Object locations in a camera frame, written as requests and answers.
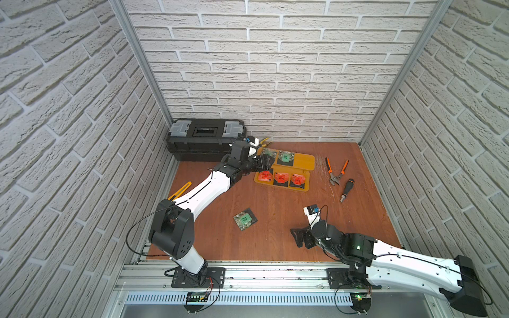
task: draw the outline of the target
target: black mounting plate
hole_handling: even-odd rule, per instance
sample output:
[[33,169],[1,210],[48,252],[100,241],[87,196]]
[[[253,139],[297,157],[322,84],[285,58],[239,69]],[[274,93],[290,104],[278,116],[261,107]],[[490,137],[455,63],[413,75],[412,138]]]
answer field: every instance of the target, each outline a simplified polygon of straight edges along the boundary
[[328,268],[325,271],[327,272],[327,280],[329,281],[330,289],[336,290],[343,286],[345,288],[349,287],[349,282],[346,281],[348,268]]
[[[224,267],[209,267],[204,276],[213,278],[214,289],[218,288],[216,286],[217,283],[219,283],[219,288],[223,288],[225,271],[226,268]],[[207,288],[210,285],[210,282],[207,283],[207,281],[209,281],[208,279],[201,285],[199,285],[197,281],[198,278],[196,275],[192,275],[181,268],[177,268],[173,274],[172,288]]]

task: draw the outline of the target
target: white brick wallpaper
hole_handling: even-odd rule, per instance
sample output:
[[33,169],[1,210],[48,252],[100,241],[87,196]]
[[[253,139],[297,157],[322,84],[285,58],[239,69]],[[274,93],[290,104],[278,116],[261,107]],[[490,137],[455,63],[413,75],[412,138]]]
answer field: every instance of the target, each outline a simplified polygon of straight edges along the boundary
[[242,119],[280,141],[359,141],[435,5],[124,3],[175,119]]
[[508,7],[455,0],[363,149],[407,248],[472,258],[491,317],[509,314]]
[[108,1],[0,2],[0,317],[102,313],[166,132]]

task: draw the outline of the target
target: ventilated metal panel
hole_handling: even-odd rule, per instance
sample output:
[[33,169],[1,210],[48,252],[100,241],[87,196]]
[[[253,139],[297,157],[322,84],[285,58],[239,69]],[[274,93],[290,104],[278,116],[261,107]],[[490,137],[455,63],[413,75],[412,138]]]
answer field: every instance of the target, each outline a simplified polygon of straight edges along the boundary
[[[185,304],[188,291],[168,292],[129,292],[127,304]],[[212,292],[207,302],[188,303],[188,305],[207,305],[218,296]],[[337,293],[338,306],[351,306],[349,293]],[[334,292],[229,292],[221,291],[214,305],[286,305],[286,306],[334,306]]]

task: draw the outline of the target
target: wooden floor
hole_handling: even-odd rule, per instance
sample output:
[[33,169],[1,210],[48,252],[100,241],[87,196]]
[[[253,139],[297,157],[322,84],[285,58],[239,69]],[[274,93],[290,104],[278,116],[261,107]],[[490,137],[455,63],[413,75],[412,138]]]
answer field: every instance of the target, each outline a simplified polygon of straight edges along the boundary
[[[361,233],[400,246],[358,144],[274,142],[270,147],[315,157],[309,191],[302,193],[257,184],[253,181],[254,174],[243,177],[212,202],[194,224],[194,246],[203,258],[210,261],[330,261],[321,248],[297,248],[290,234],[291,228],[308,225],[302,208],[312,204],[319,207],[327,204],[329,224],[340,231]],[[331,186],[328,182],[325,157],[329,157],[336,175],[345,160],[350,161],[340,186]],[[192,181],[190,189],[198,185],[210,174],[207,168],[215,164],[181,162],[170,194],[188,181]],[[355,186],[340,203],[339,198],[349,178],[355,180]],[[251,208],[258,222],[241,231],[233,216],[247,208]],[[160,253],[157,247],[151,246],[149,254]]]

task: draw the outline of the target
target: pliers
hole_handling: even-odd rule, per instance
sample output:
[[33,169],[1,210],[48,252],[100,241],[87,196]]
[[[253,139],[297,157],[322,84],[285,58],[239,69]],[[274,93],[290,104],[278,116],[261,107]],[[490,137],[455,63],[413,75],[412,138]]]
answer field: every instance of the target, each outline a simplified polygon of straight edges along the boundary
[[330,161],[329,161],[329,158],[328,157],[325,157],[325,163],[327,164],[327,168],[329,168],[329,175],[330,175],[330,179],[329,179],[329,182],[335,186],[335,182],[339,185],[340,184],[340,179],[341,177],[345,174],[345,169],[347,167],[347,164],[348,164],[348,160],[345,162],[345,165],[343,166],[343,170],[341,170],[341,173],[339,176],[335,176],[333,173],[332,173],[332,166],[330,165]]

